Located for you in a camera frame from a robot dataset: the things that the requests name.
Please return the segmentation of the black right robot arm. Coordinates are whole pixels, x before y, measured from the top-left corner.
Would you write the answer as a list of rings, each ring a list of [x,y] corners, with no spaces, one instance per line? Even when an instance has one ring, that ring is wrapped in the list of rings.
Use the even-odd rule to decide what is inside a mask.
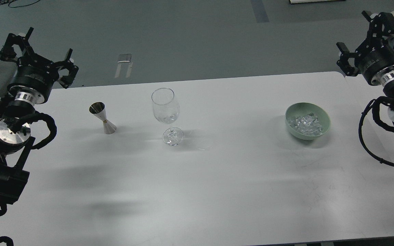
[[[394,133],[394,15],[381,12],[373,14],[362,12],[369,27],[366,38],[350,52],[346,45],[338,42],[340,51],[336,64],[345,76],[363,75],[371,86],[382,86],[384,96],[371,100],[362,112],[358,137],[364,150],[382,164],[394,167],[394,163],[372,153],[363,139],[363,123],[368,112],[371,112],[375,124],[387,132]]]

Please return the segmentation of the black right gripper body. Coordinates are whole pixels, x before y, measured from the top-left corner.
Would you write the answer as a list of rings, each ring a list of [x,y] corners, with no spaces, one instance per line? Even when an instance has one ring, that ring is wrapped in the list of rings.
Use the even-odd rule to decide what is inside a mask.
[[[388,67],[394,70],[394,50],[382,38],[366,39],[355,49],[354,64],[369,85],[380,85],[374,77]]]

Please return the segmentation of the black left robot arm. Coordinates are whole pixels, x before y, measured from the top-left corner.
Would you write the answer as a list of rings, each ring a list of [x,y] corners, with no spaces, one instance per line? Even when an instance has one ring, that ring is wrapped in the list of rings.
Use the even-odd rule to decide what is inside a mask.
[[[33,30],[8,34],[0,50],[1,61],[17,66],[0,96],[0,217],[19,200],[28,182],[24,166],[30,151],[45,147],[57,135],[53,117],[35,106],[48,102],[54,83],[69,88],[79,70],[71,60],[72,49],[56,62],[37,54],[29,43]]]

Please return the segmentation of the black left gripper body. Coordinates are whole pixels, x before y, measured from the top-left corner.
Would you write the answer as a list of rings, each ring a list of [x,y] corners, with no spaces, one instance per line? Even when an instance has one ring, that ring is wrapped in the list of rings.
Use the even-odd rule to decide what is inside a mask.
[[[26,55],[18,59],[16,72],[7,86],[8,92],[15,96],[19,91],[35,91],[36,104],[46,103],[50,97],[53,84],[60,78],[63,69],[61,62],[53,62],[41,55]]]

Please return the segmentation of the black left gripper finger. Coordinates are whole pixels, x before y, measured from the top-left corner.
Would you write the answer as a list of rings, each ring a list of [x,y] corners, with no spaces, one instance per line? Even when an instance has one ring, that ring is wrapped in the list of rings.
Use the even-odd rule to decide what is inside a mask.
[[[58,71],[61,70],[68,71],[67,75],[62,75],[57,80],[59,84],[62,86],[62,88],[64,89],[68,89],[70,86],[72,86],[79,70],[79,67],[76,66],[74,62],[71,60],[72,52],[73,50],[69,48],[65,56],[65,59],[63,61],[55,62]]]
[[[16,64],[30,64],[33,62],[34,50],[29,44],[29,38],[34,28],[30,27],[27,33],[22,35],[8,34],[3,47],[0,50],[0,60],[3,62],[13,62]],[[14,46],[18,46],[22,53],[17,57]]]

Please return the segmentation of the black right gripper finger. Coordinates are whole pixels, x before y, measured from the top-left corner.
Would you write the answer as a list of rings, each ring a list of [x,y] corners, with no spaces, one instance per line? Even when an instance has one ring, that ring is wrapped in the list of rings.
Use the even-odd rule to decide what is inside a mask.
[[[340,52],[340,56],[336,64],[341,69],[344,76],[357,76],[359,74],[359,69],[355,66],[352,66],[349,62],[349,59],[357,57],[357,53],[350,52],[343,42],[336,42],[336,46]]]
[[[362,15],[369,22],[369,28],[361,48],[380,48],[386,44],[394,48],[393,14],[380,12],[375,15],[370,11],[362,11]]]

